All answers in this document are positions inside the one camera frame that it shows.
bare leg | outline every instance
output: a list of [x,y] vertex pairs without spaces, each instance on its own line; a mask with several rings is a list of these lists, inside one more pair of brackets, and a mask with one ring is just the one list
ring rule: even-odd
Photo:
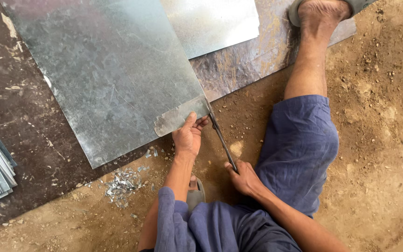
[[351,16],[351,7],[341,0],[305,0],[298,8],[301,43],[284,99],[301,95],[327,96],[326,49],[340,21]]

leg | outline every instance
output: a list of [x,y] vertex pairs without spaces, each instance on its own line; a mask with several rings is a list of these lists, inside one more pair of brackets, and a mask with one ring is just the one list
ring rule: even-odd
[[298,13],[299,53],[285,100],[274,106],[255,171],[277,197],[312,217],[339,146],[326,97],[326,49],[351,9],[340,0],[305,0]]

forearm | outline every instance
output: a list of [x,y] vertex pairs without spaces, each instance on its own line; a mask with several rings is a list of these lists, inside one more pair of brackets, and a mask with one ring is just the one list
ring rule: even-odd
[[195,157],[190,154],[179,153],[175,155],[171,169],[164,181],[164,186],[172,189],[175,200],[186,202],[194,161]]
[[276,197],[267,187],[253,195],[304,252],[348,252],[326,228]]
[[158,228],[158,197],[153,201],[152,207],[146,215],[144,225],[139,237],[138,251],[155,247]]

man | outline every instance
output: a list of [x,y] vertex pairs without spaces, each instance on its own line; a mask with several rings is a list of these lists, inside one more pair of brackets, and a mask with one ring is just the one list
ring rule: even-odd
[[238,174],[225,163],[236,189],[258,204],[202,202],[189,212],[188,185],[207,117],[196,120],[192,112],[172,133],[175,158],[146,216],[139,251],[348,251],[312,219],[339,146],[330,120],[325,58],[339,22],[371,2],[296,0],[292,5],[290,20],[301,26],[299,53],[284,101],[274,105],[259,162],[253,170],[237,160]]

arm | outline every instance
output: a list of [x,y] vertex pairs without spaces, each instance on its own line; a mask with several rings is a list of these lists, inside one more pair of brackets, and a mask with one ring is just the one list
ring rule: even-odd
[[[204,116],[197,120],[196,113],[191,112],[183,127],[172,132],[172,138],[175,142],[175,157],[164,181],[164,186],[171,188],[175,195],[175,200],[186,202],[192,168],[200,150],[202,129],[208,124],[207,118],[208,116]],[[155,199],[144,220],[138,251],[155,247],[158,232],[157,225],[158,198]]]
[[259,202],[305,252],[348,252],[348,248],[315,220],[292,208],[274,195],[257,177],[250,163],[236,162],[239,174],[230,163],[225,168],[236,189]]

